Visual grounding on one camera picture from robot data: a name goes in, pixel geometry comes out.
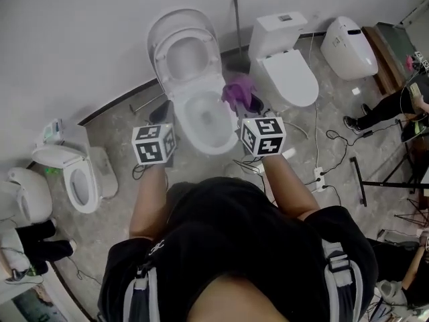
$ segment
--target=fiducial marker cube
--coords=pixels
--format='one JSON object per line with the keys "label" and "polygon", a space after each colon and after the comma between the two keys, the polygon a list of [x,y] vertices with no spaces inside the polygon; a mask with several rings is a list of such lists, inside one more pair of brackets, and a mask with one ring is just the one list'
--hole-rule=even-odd
{"label": "fiducial marker cube", "polygon": [[253,156],[281,154],[286,140],[283,119],[281,117],[243,119],[240,138]]}
{"label": "fiducial marker cube", "polygon": [[176,149],[173,124],[134,127],[131,143],[139,164],[163,164]]}

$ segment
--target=gray floor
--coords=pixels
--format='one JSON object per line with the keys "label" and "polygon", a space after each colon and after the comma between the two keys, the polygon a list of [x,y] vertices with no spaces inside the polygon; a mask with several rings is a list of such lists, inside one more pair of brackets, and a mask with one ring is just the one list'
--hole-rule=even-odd
{"label": "gray floor", "polygon": [[[361,116],[361,103],[366,102],[373,107],[381,99],[381,95],[372,78],[351,82],[341,80],[330,69],[320,53],[321,41],[320,37],[314,39],[311,56],[312,71],[320,86],[317,100],[318,165],[328,169],[341,159],[345,145],[342,140],[328,139],[325,132],[328,129],[334,129],[353,141],[356,135],[343,125],[343,116]],[[299,40],[295,48],[302,52],[305,59],[308,59],[310,39]],[[352,89],[355,87],[360,88],[362,92],[360,95],[352,94]],[[78,250],[72,259],[82,271],[99,281],[103,278],[109,248],[127,238],[127,228],[137,195],[139,183],[131,177],[131,171],[136,164],[131,147],[131,130],[133,127],[145,125],[149,113],[162,103],[162,99],[142,109],[137,115],[130,112],[129,104],[139,106],[160,92],[161,88],[156,85],[116,105],[87,125],[91,145],[106,149],[119,181],[117,195],[103,201],[98,211],[84,215],[73,209],[65,192],[62,175],[48,175],[58,227],[66,237],[75,239],[78,244]],[[292,126],[286,126],[288,138],[285,149],[294,147],[297,151],[290,159],[290,163],[302,181],[309,182],[313,179],[316,163],[314,105],[303,109],[289,109],[283,113],[283,118],[285,121],[296,123],[309,135],[306,139],[301,131]],[[392,121],[382,123],[380,127],[391,123]],[[245,174],[238,166],[231,164],[231,159],[243,157],[241,145],[237,145],[231,154],[226,156],[204,158],[193,152],[184,136],[181,138],[182,141],[174,155],[174,167],[168,169],[170,185],[184,180],[198,182],[212,176],[227,175],[239,176],[261,187],[258,176]],[[406,201],[409,193],[406,189],[368,188],[369,206],[360,205],[359,187],[349,158],[356,156],[359,159],[365,179],[381,179],[395,166],[403,153],[404,146],[400,143],[399,127],[394,126],[377,132],[370,138],[359,140],[354,147],[348,149],[343,164],[325,176],[326,183],[336,187],[343,206],[350,211],[368,237],[375,237],[381,228],[415,233],[416,228],[413,225],[393,217],[395,213],[413,211],[412,206]],[[408,179],[409,174],[409,169],[405,165],[392,179]],[[308,187],[311,190],[314,189],[313,184]],[[338,204],[338,198],[332,188],[322,193],[315,193],[314,196],[321,207]],[[92,316],[95,316],[98,311],[97,298],[100,286],[85,277],[79,280],[76,277],[76,268],[68,259],[57,262],[57,265],[77,299]]]}

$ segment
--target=toilet tank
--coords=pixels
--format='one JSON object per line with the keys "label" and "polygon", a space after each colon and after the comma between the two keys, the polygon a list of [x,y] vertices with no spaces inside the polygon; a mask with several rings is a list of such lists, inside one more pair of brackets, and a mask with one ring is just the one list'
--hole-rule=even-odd
{"label": "toilet tank", "polygon": [[250,60],[292,49],[306,24],[307,20],[300,12],[279,13],[257,18],[250,40]]}

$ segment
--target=toilet brush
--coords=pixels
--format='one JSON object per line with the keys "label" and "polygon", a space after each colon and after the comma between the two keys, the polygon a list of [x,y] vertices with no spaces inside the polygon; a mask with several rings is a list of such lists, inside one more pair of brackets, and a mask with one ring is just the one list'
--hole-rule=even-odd
{"label": "toilet brush", "polygon": [[239,43],[239,59],[232,59],[227,62],[225,68],[230,72],[242,72],[244,74],[249,74],[250,72],[250,61],[246,54],[244,54],[243,47],[241,45],[241,32],[240,32],[240,17],[239,17],[239,2],[238,0],[234,1],[235,8],[235,23],[237,24],[237,39]]}

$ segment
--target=pink object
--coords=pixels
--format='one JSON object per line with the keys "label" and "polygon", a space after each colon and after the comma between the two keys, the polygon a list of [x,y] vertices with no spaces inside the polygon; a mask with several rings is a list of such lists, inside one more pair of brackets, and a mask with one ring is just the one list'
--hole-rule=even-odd
{"label": "pink object", "polygon": [[231,110],[236,112],[238,103],[243,104],[249,111],[252,102],[252,92],[256,91],[255,83],[247,75],[236,76],[223,87],[222,101],[227,101]]}
{"label": "pink object", "polygon": [[412,72],[413,71],[413,58],[410,55],[407,55],[407,59],[405,61],[405,65],[407,69]]}

